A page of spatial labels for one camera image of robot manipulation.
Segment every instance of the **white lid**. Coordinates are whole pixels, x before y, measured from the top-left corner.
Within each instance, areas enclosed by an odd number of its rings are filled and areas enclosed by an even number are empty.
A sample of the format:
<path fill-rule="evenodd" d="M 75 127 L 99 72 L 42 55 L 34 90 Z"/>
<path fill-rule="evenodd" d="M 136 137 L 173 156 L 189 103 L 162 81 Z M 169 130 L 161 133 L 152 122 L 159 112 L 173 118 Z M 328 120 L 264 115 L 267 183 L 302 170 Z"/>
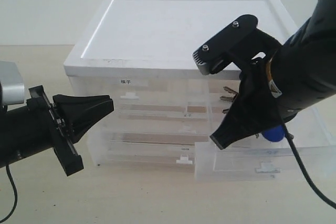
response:
<path fill-rule="evenodd" d="M 192 53 L 243 14 L 257 16 L 258 28 L 280 42 L 295 32 L 279 0 L 105 0 L 65 70 L 69 76 L 129 71 L 144 78 L 202 78 Z M 216 79 L 236 79 L 238 70 L 231 64 Z"/>

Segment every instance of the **white box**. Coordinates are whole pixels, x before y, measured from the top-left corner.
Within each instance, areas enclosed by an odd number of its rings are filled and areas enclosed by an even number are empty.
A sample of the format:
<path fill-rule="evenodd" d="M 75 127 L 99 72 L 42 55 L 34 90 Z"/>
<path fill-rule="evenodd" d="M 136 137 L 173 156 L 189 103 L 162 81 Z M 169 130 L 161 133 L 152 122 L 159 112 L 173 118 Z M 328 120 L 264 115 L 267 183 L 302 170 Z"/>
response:
<path fill-rule="evenodd" d="M 280 42 L 297 29 L 279 0 L 105 0 L 64 63 L 75 95 L 109 94 L 114 100 L 115 111 L 89 132 L 93 161 L 192 167 L 197 143 L 198 179 L 230 177 L 227 171 L 233 179 L 249 179 L 258 168 L 249 160 L 264 156 L 269 159 L 261 162 L 258 174 L 269 169 L 274 175 L 269 161 L 274 154 L 263 150 L 279 148 L 291 156 L 284 141 L 272 145 L 250 138 L 222 152 L 208 142 L 224 117 L 222 109 L 230 106 L 219 100 L 223 86 L 237 89 L 240 71 L 231 64 L 205 77 L 192 53 L 243 14 L 257 16 L 258 28 Z M 312 118 L 310 123 L 318 124 Z M 306 136 L 309 145 L 302 140 L 300 147 L 317 153 L 326 146 L 322 133 L 320 139 Z M 221 159 L 232 166 L 222 167 Z M 281 170 L 282 162 L 276 168 Z M 242 175 L 235 176 L 236 171 Z"/>

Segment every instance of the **white tabletop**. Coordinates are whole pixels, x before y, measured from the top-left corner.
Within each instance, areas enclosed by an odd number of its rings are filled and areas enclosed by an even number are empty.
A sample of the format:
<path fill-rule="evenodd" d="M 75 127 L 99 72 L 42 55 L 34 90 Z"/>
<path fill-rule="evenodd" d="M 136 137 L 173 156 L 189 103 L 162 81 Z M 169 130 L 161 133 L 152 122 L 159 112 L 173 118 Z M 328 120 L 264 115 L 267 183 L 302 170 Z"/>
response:
<path fill-rule="evenodd" d="M 18 67 L 26 87 L 43 84 L 48 96 L 72 94 L 62 63 L 71 46 L 0 47 Z M 334 135 L 336 98 L 318 105 Z M 66 177 L 52 150 L 11 166 L 18 188 L 10 223 L 335 223 L 336 211 L 305 181 L 196 183 L 192 170 L 154 165 L 94 167 L 86 139 L 76 144 L 85 169 Z M 0 218 L 13 203 L 0 170 Z M 336 200 L 336 178 L 316 184 Z"/>

